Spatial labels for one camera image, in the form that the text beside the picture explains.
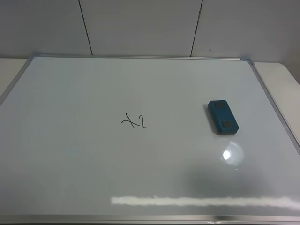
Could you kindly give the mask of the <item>blue board eraser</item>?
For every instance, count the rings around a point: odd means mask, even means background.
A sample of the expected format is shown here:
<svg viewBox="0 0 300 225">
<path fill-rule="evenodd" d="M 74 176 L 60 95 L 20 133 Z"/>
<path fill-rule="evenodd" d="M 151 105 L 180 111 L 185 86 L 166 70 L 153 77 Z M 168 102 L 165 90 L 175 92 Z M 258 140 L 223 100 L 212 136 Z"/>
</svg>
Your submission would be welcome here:
<svg viewBox="0 0 300 225">
<path fill-rule="evenodd" d="M 208 103 L 218 135 L 234 135 L 238 132 L 238 123 L 225 100 L 213 100 Z"/>
</svg>

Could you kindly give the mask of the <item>white whiteboard with aluminium frame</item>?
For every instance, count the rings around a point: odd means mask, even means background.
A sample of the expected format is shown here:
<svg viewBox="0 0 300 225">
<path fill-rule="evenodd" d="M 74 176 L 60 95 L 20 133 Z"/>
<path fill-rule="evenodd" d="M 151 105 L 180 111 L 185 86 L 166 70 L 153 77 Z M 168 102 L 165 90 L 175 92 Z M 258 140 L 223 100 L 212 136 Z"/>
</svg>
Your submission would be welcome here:
<svg viewBox="0 0 300 225">
<path fill-rule="evenodd" d="M 34 55 L 0 98 L 0 221 L 297 225 L 300 143 L 248 59 Z"/>
</svg>

